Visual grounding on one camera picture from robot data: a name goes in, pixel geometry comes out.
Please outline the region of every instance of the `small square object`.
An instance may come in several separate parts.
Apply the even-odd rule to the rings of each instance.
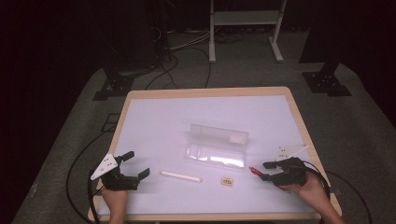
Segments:
[[[233,185],[233,180],[231,178],[228,178],[228,177],[223,177],[221,179],[221,184],[231,187]]]

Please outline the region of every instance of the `white pen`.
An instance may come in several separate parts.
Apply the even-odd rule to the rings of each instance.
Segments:
[[[180,179],[186,179],[186,180],[192,180],[192,181],[196,181],[196,182],[202,182],[202,178],[196,177],[196,176],[180,175],[180,174],[175,174],[175,173],[171,173],[171,172],[167,172],[167,171],[160,171],[160,174],[161,175],[168,175],[168,176],[172,176],[172,177],[176,177],[176,178],[180,178]]]

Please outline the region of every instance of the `transparent plastic tray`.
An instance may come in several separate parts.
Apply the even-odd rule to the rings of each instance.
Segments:
[[[185,158],[201,164],[244,169],[247,143],[248,133],[192,124]]]

